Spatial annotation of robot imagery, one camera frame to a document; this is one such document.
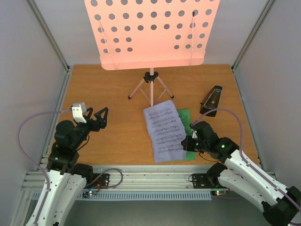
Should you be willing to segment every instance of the wooden board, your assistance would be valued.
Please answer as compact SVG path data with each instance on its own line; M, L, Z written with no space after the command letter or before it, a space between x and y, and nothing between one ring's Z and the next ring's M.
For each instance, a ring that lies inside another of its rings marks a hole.
M138 91L131 100L127 97L141 81L147 69L106 71L100 65L76 65L66 93L63 109L73 103L85 102L94 113L109 108L108 125L99 132L90 133L90 141L79 151L80 163L91 165L153 165L153 149L146 129L143 109L149 101ZM200 116L200 102L214 85L222 86L219 107L235 111L244 125L245 153L258 163L253 139L240 100L238 89L229 65L200 65L156 68L162 81L174 94L177 109L189 108L191 119ZM142 89L150 93L150 84ZM165 93L156 100L163 87L154 83L155 104L169 100ZM72 120L71 113L62 114L61 120ZM239 144L240 132L237 120L230 113L218 112L216 117L206 117L219 137L229 137ZM195 161L173 161L161 164L212 164L197 156Z

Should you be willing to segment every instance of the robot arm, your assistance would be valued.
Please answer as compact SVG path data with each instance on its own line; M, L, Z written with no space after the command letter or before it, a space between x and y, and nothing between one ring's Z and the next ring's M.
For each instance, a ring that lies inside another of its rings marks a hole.
M84 103L74 104L72 114L76 126L65 120L56 126L55 143L48 158L47 175L36 208L26 226L62 226L79 192L93 180L92 166L76 164L78 149L91 131L98 132L107 125L108 108L95 113Z
M287 226L291 222L298 209L281 191L300 206L301 192L296 187L287 188L276 181L239 150L232 140L219 138L207 122L196 123L192 130L193 135L182 141L184 149L207 152L223 163L216 163L207 172L212 186L222 185L246 198L263 212L272 226Z

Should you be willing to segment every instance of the black metronome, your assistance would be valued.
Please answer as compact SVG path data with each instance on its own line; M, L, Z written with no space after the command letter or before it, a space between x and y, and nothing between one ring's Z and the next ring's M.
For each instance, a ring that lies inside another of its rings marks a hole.
M218 103L220 101L221 98L221 94L222 94L222 87L221 86L214 86L209 92L208 94L205 96L204 100L201 102L201 109L199 110L199 112L201 114L204 114L212 109L215 109L218 107ZM210 117L215 117L216 116L216 112L210 112L209 114L207 114L207 116Z

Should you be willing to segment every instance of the musical notes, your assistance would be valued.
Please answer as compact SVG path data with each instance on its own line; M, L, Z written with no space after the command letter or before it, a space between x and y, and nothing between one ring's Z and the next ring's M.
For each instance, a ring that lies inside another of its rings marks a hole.
M181 141L186 133L171 100L144 109L147 129L152 139L155 162L181 160L186 156Z

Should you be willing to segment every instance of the gray wall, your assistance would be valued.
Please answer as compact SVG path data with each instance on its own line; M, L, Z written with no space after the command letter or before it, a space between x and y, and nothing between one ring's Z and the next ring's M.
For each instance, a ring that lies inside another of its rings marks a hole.
M276 1L236 73L265 170L301 189L301 1Z
M19 153L17 127L37 112L54 109L63 81L61 62L25 0L0 1L0 221L9 224L25 173L32 165ZM49 116L30 121L21 142L38 160Z
M84 0L35 2L69 65L100 63ZM205 64L234 63L266 2L221 0L206 48Z

